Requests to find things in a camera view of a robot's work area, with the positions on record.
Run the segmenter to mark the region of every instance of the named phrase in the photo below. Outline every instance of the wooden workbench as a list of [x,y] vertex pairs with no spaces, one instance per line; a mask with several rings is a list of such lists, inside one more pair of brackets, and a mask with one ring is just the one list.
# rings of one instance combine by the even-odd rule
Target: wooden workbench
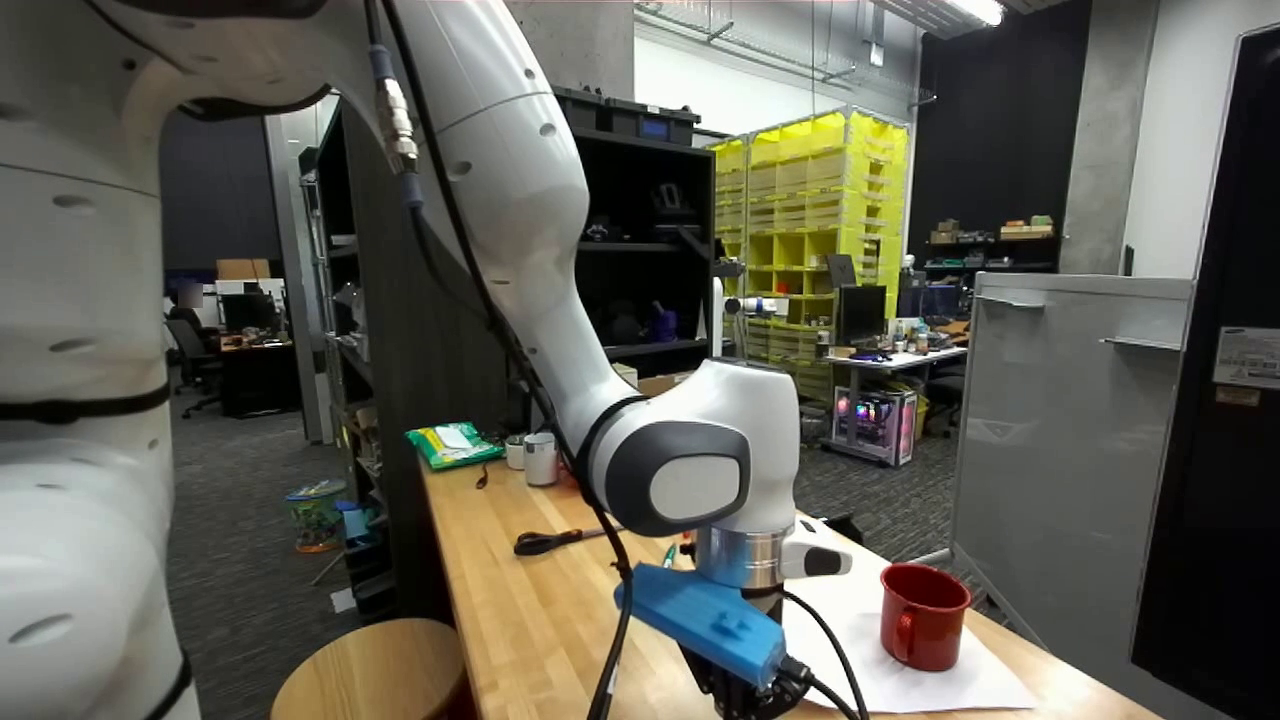
[[[616,624],[616,572],[604,541],[570,545],[517,560],[522,533],[596,530],[577,488],[527,488],[506,463],[463,471],[423,471],[450,567],[468,685],[479,718],[565,720],[584,718]],[[624,535],[632,560],[658,565],[666,545]],[[945,718],[1154,718],[1073,666],[969,614],[969,628],[1037,694],[1037,714],[945,714]],[[616,672],[612,718],[717,718],[689,676],[673,639],[632,622]]]

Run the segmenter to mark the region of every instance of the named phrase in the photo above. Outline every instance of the red mug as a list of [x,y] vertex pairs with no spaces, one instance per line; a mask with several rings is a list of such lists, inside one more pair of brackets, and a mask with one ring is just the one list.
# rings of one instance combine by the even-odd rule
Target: red mug
[[969,609],[969,588],[925,565],[892,565],[882,575],[883,614],[882,614],[882,646],[892,662],[945,672],[962,658],[962,628]]

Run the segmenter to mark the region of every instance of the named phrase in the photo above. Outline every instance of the wall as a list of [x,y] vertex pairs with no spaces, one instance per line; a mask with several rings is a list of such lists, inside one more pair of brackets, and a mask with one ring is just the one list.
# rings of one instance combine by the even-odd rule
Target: wall
[[1066,273],[1120,273],[1160,0],[1093,0]]
[[[812,63],[808,23],[785,27],[782,36],[773,36],[773,45],[782,55]],[[866,59],[834,51],[827,69],[858,63],[859,77],[876,81],[847,93],[638,23],[638,99],[666,107],[689,106],[711,132],[755,132],[827,107],[859,107],[900,123],[917,123],[917,59],[917,31],[900,27],[889,36],[883,69],[867,69]]]
[[282,256],[264,120],[172,115],[161,139],[164,268]]
[[1239,36],[1276,23],[1276,0],[1160,6],[1126,225],[1138,278],[1196,278]]
[[1066,219],[1085,49],[1089,0],[925,41],[919,84],[937,106],[919,107],[912,249],[942,219],[982,231],[1033,214]]
[[681,36],[638,27],[638,99],[704,115],[711,132],[755,132],[842,107],[845,96],[800,77],[726,55]]
[[552,84],[638,96],[632,0],[509,0],[509,8]]

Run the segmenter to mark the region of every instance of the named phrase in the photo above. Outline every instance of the chair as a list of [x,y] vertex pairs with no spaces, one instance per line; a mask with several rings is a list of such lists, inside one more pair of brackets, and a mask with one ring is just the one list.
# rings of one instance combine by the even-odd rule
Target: chair
[[164,326],[175,345],[179,390],[201,391],[201,402],[186,408],[186,421],[194,421],[201,408],[220,406],[225,364],[206,350],[189,321],[169,316]]

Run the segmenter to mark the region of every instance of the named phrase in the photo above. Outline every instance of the black cable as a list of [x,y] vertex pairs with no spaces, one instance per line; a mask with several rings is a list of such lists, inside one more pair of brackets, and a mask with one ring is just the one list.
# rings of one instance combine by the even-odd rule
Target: black cable
[[790,594],[785,588],[785,600],[792,600],[798,609],[806,609],[812,622],[816,622],[816,628],[827,637],[827,646],[837,647],[837,658],[842,658],[842,667],[845,667],[845,682],[847,682],[847,694],[851,694],[851,703],[858,703],[858,718],[859,720],[867,720],[874,714],[867,714],[867,702],[866,702],[866,688],[858,685],[858,676],[851,676],[851,666],[847,666],[847,658],[845,658],[845,647],[842,647],[842,639],[837,639],[837,634],[834,634],[834,624],[808,604],[808,600],[800,600],[798,594]]
[[[376,6],[376,0],[363,0],[363,21],[369,21],[369,41],[382,45],[371,6]],[[382,0],[382,8],[386,8],[386,15],[388,15],[392,36],[400,41],[400,49],[408,49],[398,6]],[[456,196],[452,196],[452,188],[450,188],[450,178],[444,178],[444,152],[441,152],[435,132],[434,132],[429,96],[423,96],[423,84],[420,84],[420,77],[417,77],[412,63],[404,63],[404,81],[408,81],[408,93],[412,93],[412,99],[417,99],[417,107],[420,107],[420,127],[423,127],[423,145],[429,145],[434,173],[441,178],[444,214],[450,214],[450,225],[452,225],[456,243],[462,243],[462,254],[463,254],[463,266],[468,266],[468,278],[473,278],[478,297],[479,297],[479,304],[483,304],[483,316],[489,316],[489,326],[494,326],[506,356],[509,356],[509,361],[517,364],[517,373],[524,377],[527,395],[533,395],[535,408],[552,421],[552,438],[555,438],[561,454],[572,460],[572,469],[584,469],[580,457],[570,450],[570,439],[565,439],[565,433],[561,433],[561,426],[555,426],[555,408],[552,408],[541,377],[533,373],[533,364],[527,364],[517,331],[512,331],[509,321],[495,314],[495,304],[494,304],[494,297],[489,297],[489,288],[483,288],[483,273],[479,273],[479,266],[478,266],[468,225],[463,225],[463,215],[462,215],[462,208],[456,208]],[[412,183],[412,191],[417,191],[412,231],[417,231],[417,243],[423,249],[429,227],[423,227],[420,183]],[[621,533],[608,523],[604,506],[601,506],[601,495],[592,491],[592,481],[580,476],[580,483],[584,483],[584,500],[592,506],[592,512],[596,512],[596,522],[601,522],[601,530],[604,530],[604,535],[608,535],[608,548],[612,548],[612,555],[616,555],[616,565],[621,565],[621,575],[624,575],[624,609],[621,609],[621,618],[616,618],[616,634],[612,634],[612,646],[608,646],[608,658],[604,658],[596,694],[592,694],[592,708],[589,708],[592,720],[604,720],[604,718],[608,718],[608,702],[612,702],[612,672],[616,672],[616,666],[621,666],[624,637],[629,637],[629,622],[632,622],[632,614],[629,614],[629,609],[632,609],[632,560],[629,560],[629,548],[624,548]]]
[[[392,51],[386,49],[382,23],[376,23],[376,0],[363,0],[363,36],[369,36],[369,59],[371,59],[371,77],[376,81],[392,81]],[[435,281],[435,288],[463,307],[468,316],[478,316],[483,328],[494,328],[494,316],[483,316],[483,307],[473,304],[473,297],[463,297],[435,266],[434,254],[434,231],[429,231],[429,196],[420,188],[420,180],[408,173],[408,162],[398,165],[398,178],[404,180],[404,200],[408,200],[408,215],[412,215],[412,243],[423,256],[429,278]]]
[[851,714],[851,708],[845,703],[845,698],[834,694],[826,682],[808,676],[808,685],[812,685],[816,694],[826,694],[826,698],[837,703],[842,718],[859,718],[859,720],[867,720],[866,708]]

